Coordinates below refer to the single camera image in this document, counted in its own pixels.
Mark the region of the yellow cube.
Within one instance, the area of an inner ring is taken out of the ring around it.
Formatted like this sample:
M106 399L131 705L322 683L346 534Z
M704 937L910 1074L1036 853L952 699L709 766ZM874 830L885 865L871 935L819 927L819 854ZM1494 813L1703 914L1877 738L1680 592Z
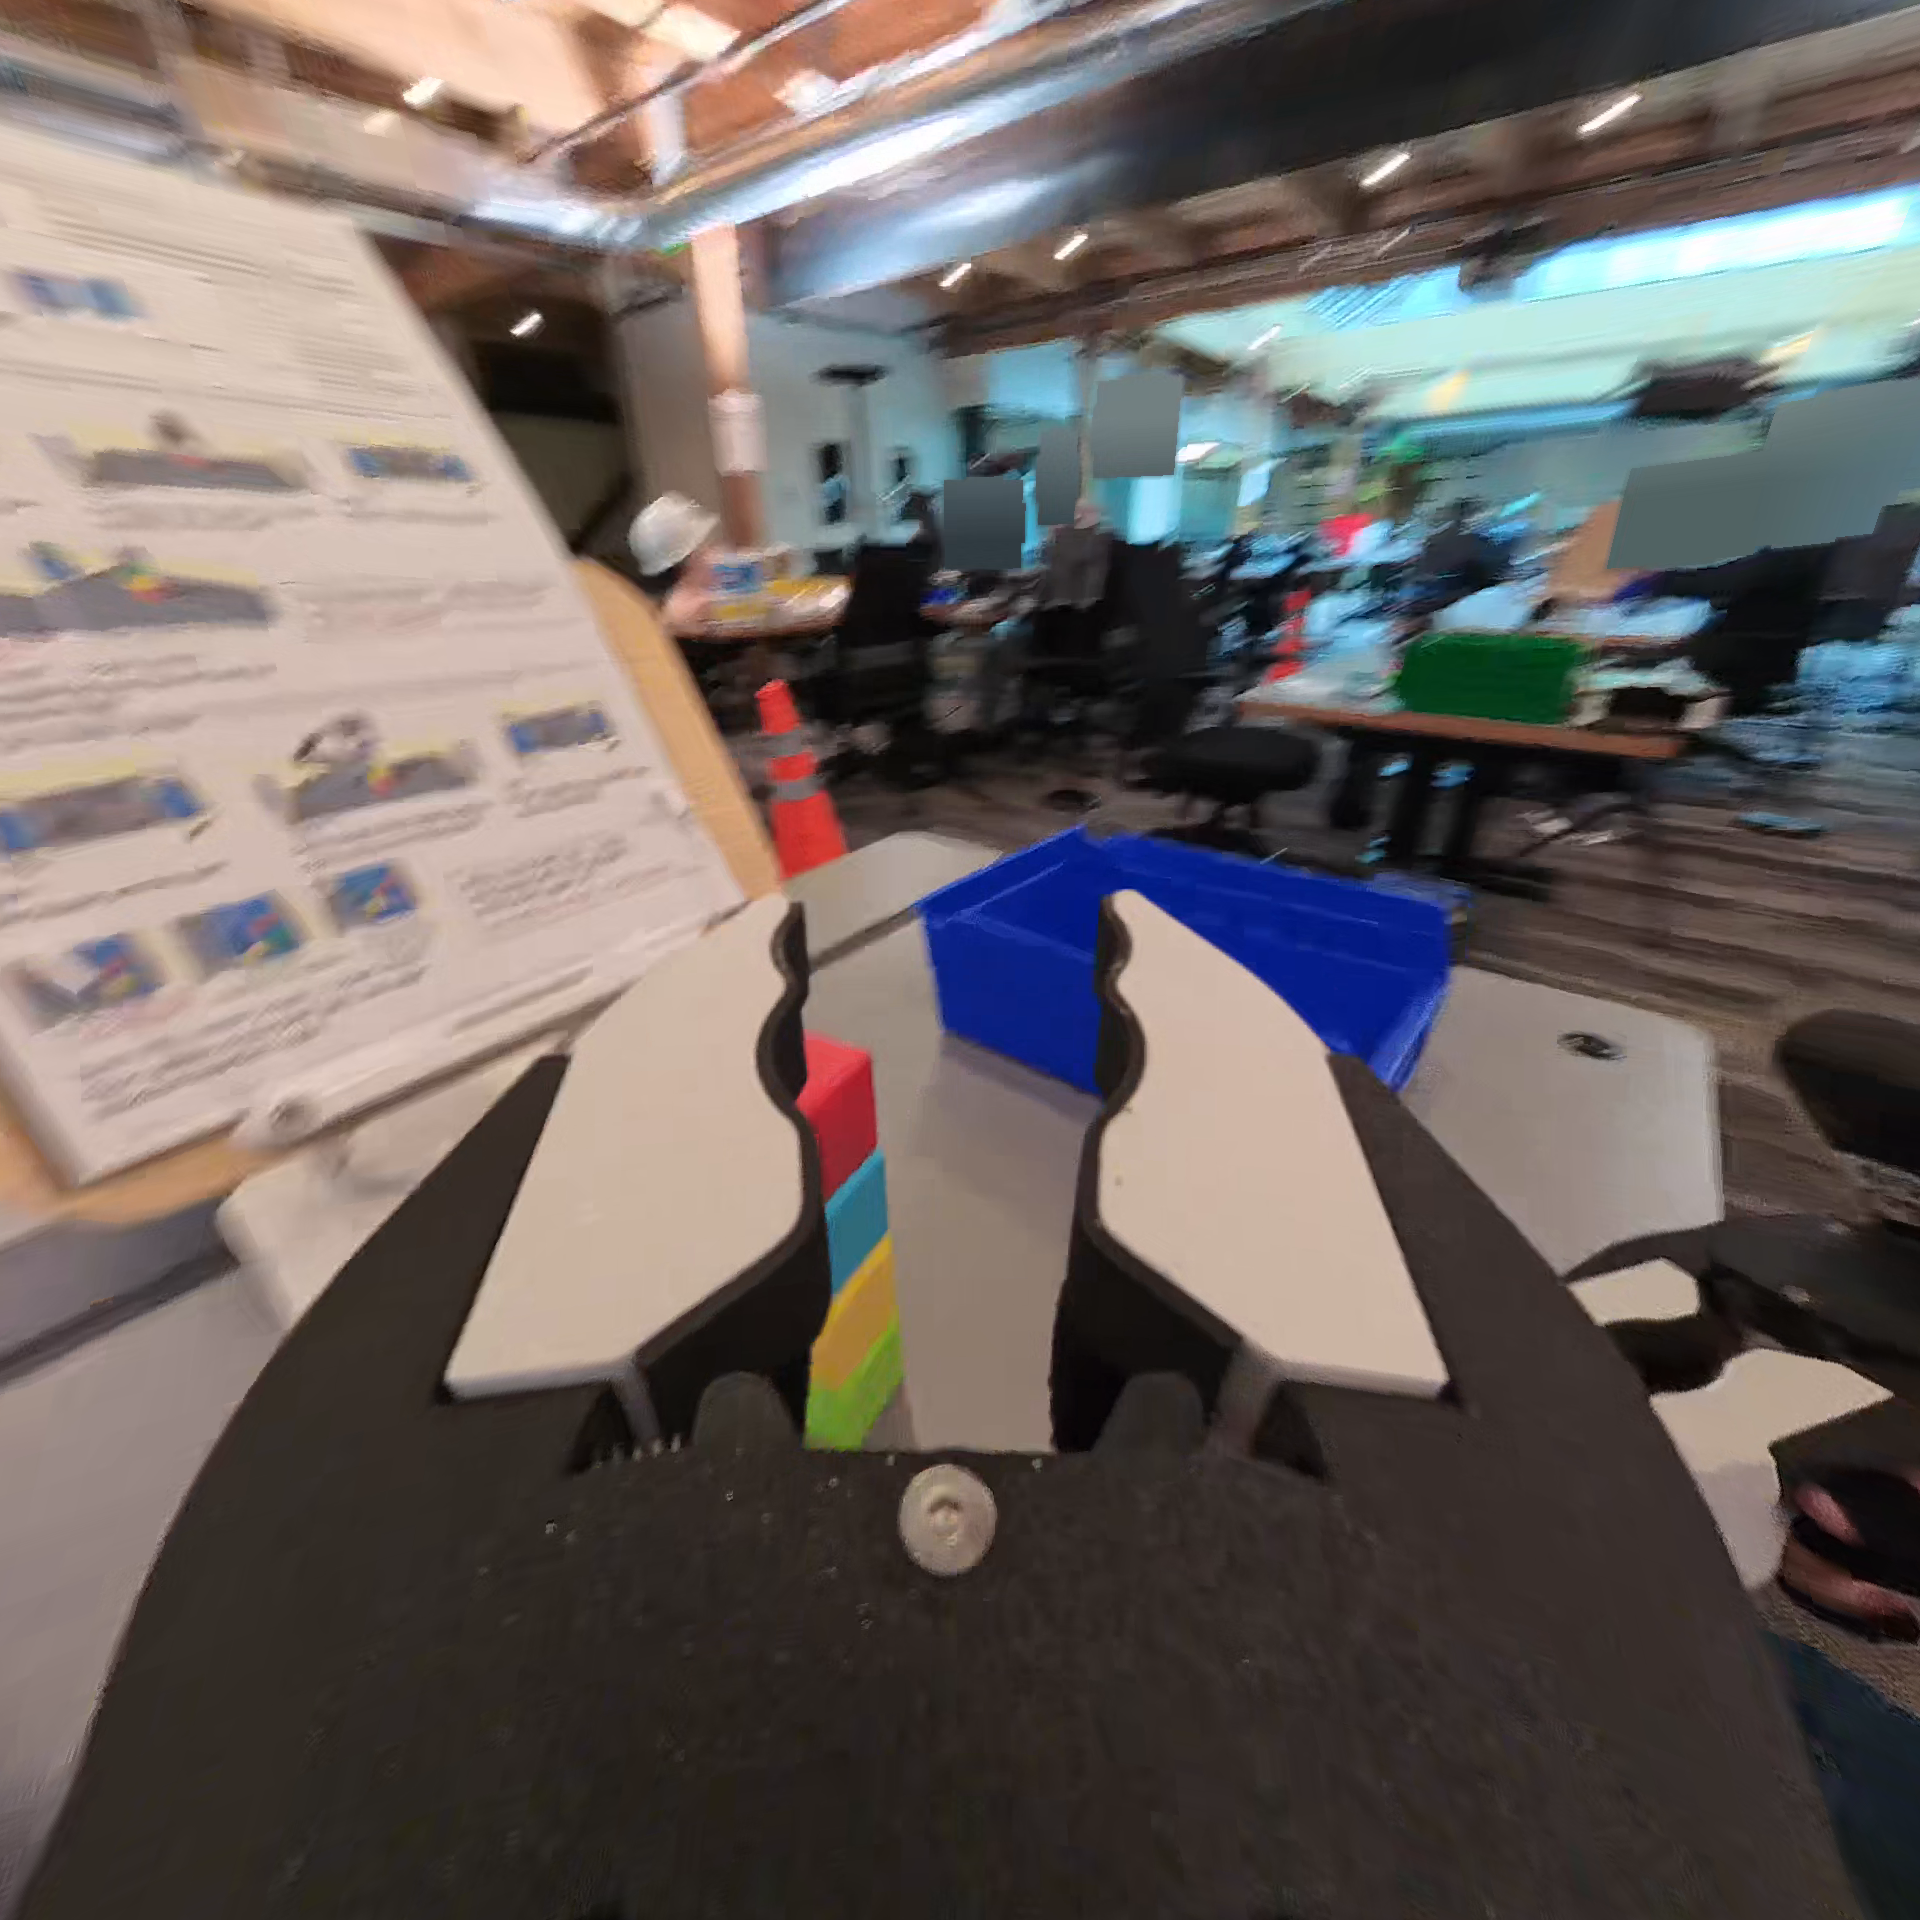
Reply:
M896 1245L887 1232L832 1293L827 1319L811 1345L813 1383L846 1385L878 1344L896 1331L896 1322Z

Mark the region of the person's right hand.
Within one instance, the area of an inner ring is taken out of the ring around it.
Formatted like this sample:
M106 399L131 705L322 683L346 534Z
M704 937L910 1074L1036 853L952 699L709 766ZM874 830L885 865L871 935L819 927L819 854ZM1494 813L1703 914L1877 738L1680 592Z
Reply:
M1839 1464L1783 1489L1779 1585L1867 1641L1918 1641L1918 1474Z

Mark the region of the red cube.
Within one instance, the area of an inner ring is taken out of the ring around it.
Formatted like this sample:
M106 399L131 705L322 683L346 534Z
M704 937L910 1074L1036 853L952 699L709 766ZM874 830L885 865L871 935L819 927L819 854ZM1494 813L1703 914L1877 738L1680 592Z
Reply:
M874 1055L806 1027L804 1066L799 1112L819 1144L822 1200L835 1200L878 1149Z

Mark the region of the orange traffic cone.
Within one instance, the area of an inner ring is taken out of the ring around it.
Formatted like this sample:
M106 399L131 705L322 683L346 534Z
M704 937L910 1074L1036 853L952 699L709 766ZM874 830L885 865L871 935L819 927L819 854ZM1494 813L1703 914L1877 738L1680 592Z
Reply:
M756 713L775 856L794 879L846 856L847 838L791 685L783 678L760 683Z

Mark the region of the brown table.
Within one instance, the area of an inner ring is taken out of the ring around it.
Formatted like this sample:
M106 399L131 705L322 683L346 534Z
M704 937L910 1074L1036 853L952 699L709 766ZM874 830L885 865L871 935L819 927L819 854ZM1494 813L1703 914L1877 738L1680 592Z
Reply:
M1544 877L1517 859L1479 850L1488 808L1528 766L1570 766L1582 775L1619 771L1624 808L1640 802L1640 771L1668 768L1688 752L1676 728L1619 730L1602 727L1534 727L1494 718L1404 711L1382 699L1303 699L1259 685L1236 701L1245 722L1308 728L1339 743L1343 759L1328 807L1332 825L1356 826L1360 776L1382 776L1391 760L1404 771L1371 846L1378 869L1430 872L1512 895L1538 895Z

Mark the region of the white hard hat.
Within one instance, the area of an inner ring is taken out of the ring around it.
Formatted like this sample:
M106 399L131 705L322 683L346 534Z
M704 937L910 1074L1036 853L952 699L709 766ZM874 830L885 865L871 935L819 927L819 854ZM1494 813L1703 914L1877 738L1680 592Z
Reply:
M722 529L704 502L680 491L662 491L630 517L629 551L642 579L676 573Z

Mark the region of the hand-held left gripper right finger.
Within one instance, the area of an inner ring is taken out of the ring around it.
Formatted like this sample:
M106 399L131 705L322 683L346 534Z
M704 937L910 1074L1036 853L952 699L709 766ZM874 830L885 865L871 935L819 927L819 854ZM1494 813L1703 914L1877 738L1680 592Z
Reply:
M1096 910L1094 1000L1053 1449L1090 1451L1152 1376L1245 1453L1287 1449L1298 1386L1442 1403L1442 1344L1306 1017L1133 889Z

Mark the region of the black office chair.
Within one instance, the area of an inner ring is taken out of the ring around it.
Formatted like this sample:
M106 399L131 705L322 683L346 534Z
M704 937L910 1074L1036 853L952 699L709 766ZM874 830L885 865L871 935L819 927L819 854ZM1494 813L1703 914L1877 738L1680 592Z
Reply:
M1163 843L1266 859L1261 807L1306 790L1322 770L1322 747L1287 727L1198 727L1143 752L1143 787L1183 808L1178 822L1147 826Z

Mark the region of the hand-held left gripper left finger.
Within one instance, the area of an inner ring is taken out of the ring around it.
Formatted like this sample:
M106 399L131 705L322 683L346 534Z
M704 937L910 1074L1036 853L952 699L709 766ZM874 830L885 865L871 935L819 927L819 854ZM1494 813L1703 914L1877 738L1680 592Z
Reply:
M635 1449L756 1394L796 1446L832 1298L806 911L755 901L623 989L448 1151L471 1234L450 1403L586 1391Z

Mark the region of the blue plastic bin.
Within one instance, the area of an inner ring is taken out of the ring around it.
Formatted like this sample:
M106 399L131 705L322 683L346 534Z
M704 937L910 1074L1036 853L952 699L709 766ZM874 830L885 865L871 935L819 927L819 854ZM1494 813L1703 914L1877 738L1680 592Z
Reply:
M1135 890L1283 995L1330 1050L1404 1089L1450 994L1429 897L1139 832L1076 825L947 885L919 918L949 1035L1094 1089L1106 895Z

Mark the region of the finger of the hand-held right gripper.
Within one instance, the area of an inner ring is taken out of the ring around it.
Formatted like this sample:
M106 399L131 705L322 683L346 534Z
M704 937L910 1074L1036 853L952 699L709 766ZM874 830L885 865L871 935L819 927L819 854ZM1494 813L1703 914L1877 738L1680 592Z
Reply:
M1646 1386L1708 1386L1742 1352L1739 1325L1671 1258L1570 1279L1567 1290Z
M1747 1593L1773 1581L1786 1551L1773 1449L1887 1400L1883 1385L1846 1366L1786 1351L1747 1351L1704 1385L1648 1395Z

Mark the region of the cyan cube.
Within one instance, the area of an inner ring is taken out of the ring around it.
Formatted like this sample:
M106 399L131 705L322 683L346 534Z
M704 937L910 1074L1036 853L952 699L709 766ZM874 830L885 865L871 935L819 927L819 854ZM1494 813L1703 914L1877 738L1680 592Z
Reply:
M852 1281L888 1234L885 1157L874 1149L826 1200L832 1290Z

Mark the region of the green board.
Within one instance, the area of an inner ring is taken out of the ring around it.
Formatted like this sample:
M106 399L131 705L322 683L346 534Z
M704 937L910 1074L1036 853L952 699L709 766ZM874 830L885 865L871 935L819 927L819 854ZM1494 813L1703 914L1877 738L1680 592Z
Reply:
M1404 711L1556 728L1567 722L1591 650L1536 631L1429 631L1391 678Z

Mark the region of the grey desk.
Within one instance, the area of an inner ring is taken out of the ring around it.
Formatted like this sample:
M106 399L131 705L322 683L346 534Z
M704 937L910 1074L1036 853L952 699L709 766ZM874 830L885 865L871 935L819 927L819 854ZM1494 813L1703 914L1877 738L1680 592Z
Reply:
M1036 1449L1088 1095L949 1037L919 902L995 861L898 832L796 879L806 1021L871 1054L903 1314L887 1437ZM1567 1055L1592 1031L1619 1062ZM165 1529L317 1285L503 1089L483 1070L219 1201L230 1272L5 1381L5 1905L44 1843ZM1712 1041L1619 999L1459 966L1406 1104L1564 1272L1722 1214Z

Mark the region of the green cube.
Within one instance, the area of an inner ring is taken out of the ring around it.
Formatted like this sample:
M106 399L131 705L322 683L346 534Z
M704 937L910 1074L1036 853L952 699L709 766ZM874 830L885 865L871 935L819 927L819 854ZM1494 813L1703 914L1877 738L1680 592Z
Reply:
M900 1325L892 1321L843 1383L816 1376L806 1391L804 1445L816 1451L862 1449L904 1383Z

